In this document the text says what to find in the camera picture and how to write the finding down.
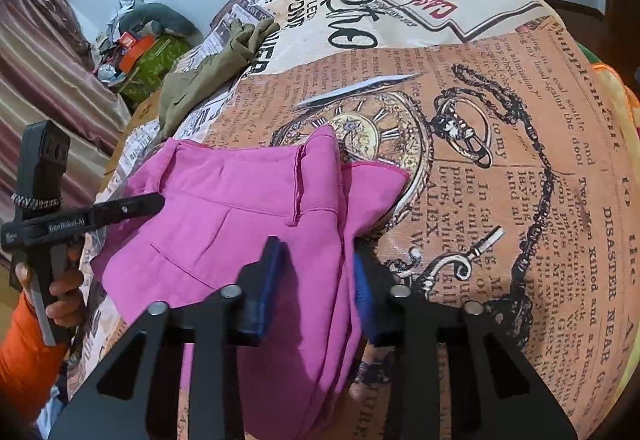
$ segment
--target orange box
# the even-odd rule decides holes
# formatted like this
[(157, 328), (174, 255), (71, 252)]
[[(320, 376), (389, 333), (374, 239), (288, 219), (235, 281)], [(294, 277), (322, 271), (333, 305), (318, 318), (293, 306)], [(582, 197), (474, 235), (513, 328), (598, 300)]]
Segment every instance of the orange box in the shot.
[(124, 32), (120, 37), (120, 39), (118, 40), (118, 43), (121, 46), (124, 46), (127, 50), (129, 50), (133, 45), (135, 45), (136, 42), (138, 42), (138, 40), (129, 32)]
[(118, 67), (125, 73), (129, 73), (136, 61), (142, 57), (142, 55), (144, 55), (144, 53), (151, 48), (155, 42), (156, 40), (151, 35), (145, 36), (140, 39), (140, 41), (137, 41), (136, 44), (130, 47), (129, 50), (127, 50), (127, 53), (122, 56), (122, 60), (118, 64)]

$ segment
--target orange sleeve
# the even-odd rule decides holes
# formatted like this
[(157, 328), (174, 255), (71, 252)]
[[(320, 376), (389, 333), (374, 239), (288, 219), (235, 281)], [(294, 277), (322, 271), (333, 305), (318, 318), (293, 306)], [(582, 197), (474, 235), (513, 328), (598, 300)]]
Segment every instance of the orange sleeve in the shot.
[(44, 345), (38, 319), (22, 293), (0, 346), (0, 391), (26, 422), (33, 422), (49, 399), (67, 348)]

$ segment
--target metal screw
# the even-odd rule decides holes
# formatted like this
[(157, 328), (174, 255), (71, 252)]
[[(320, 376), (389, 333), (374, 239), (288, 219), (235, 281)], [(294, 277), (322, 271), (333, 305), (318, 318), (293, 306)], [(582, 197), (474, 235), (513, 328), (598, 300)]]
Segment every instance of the metal screw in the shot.
[(467, 301), (462, 308), (470, 315), (480, 315), (484, 312), (484, 307), (478, 301)]
[(169, 309), (169, 305), (164, 301), (155, 301), (146, 307), (146, 311), (151, 315), (162, 315)]
[(411, 295), (411, 289), (407, 285), (393, 285), (389, 293), (392, 297), (404, 298)]
[(226, 285), (220, 289), (220, 295), (225, 299), (238, 297), (242, 293), (242, 289), (238, 285)]

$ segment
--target person's arm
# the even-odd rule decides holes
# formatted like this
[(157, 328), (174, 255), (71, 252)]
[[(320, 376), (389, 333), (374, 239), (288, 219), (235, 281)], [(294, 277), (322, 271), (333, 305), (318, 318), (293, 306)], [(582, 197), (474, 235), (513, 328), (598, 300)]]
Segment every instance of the person's arm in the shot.
[[(82, 324), (85, 315), (79, 290), (84, 276), (77, 269), (80, 249), (71, 246), (67, 255), (66, 272), (49, 286), (58, 301), (47, 306), (46, 312), (57, 325), (75, 328)], [(30, 299), (32, 271), (26, 264), (18, 263), (15, 274), (23, 290), (0, 346), (0, 393), (25, 422), (31, 423), (49, 399), (68, 344), (45, 346)]]
[(38, 320), (23, 292), (0, 346), (0, 391), (25, 422), (33, 422), (49, 399), (67, 348), (66, 344), (44, 345)]

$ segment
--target pocket watch print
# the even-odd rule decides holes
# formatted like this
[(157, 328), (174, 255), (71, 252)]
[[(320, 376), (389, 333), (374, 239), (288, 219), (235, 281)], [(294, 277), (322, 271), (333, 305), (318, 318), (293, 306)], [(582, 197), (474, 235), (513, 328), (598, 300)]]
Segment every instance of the pocket watch print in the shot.
[[(472, 128), (455, 110), (456, 102), (463, 102), (467, 105), (473, 103), (471, 108), (482, 113), (477, 105), (480, 104), (503, 124), (522, 128), (542, 166), (540, 197), (535, 205), (532, 223), (527, 232), (521, 234), (518, 244), (520, 252), (514, 258), (511, 266), (509, 291), (483, 303), (485, 311), (503, 326), (506, 333), (522, 349), (529, 341), (529, 334), (534, 323), (533, 301), (532, 296), (530, 297), (527, 293), (526, 277), (532, 258), (535, 257), (538, 250), (540, 238), (549, 223), (552, 195), (558, 178), (546, 156), (545, 146), (540, 141), (538, 131), (534, 127), (533, 117), (527, 111), (527, 105), (523, 99), (513, 89), (500, 85), (466, 64), (454, 64), (451, 71), (467, 87), (449, 87), (441, 90), (441, 94), (436, 97), (434, 101), (436, 116), (429, 121), (433, 135), (445, 139), (453, 149), (471, 160), (476, 166), (484, 169), (490, 168), (493, 164), (493, 157), (486, 116), (482, 115), (484, 136), (481, 137), (475, 130), (471, 131)], [(475, 102), (465, 99), (463, 95), (474, 99)], [(398, 282), (411, 287), (415, 285), (417, 291), (428, 299), (441, 270), (445, 267), (452, 267), (455, 279), (468, 280), (471, 276), (472, 261), (494, 246), (503, 234), (502, 227), (495, 227), (467, 251), (440, 254), (426, 266), (422, 251), (412, 246), (405, 258), (400, 257), (385, 261), (385, 266), (396, 276)]]
[(273, 134), (271, 145), (303, 143), (313, 131), (331, 125), (338, 137), (343, 162), (379, 161), (410, 174), (395, 207), (382, 218), (387, 228), (410, 211), (423, 192), (433, 165), (433, 137), (420, 109), (402, 91), (336, 92), (310, 99), (312, 105)]

